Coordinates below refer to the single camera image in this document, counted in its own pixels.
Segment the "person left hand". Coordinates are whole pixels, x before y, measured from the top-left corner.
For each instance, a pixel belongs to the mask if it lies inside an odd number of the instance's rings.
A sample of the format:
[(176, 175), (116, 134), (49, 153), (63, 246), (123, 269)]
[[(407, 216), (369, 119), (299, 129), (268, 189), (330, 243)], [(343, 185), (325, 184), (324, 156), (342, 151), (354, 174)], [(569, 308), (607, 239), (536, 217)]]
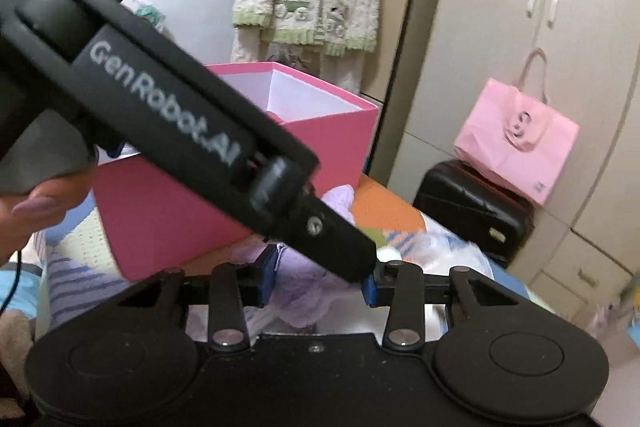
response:
[(91, 190), (96, 167), (44, 181), (27, 195), (1, 196), (1, 263), (21, 251), (32, 234), (58, 225)]

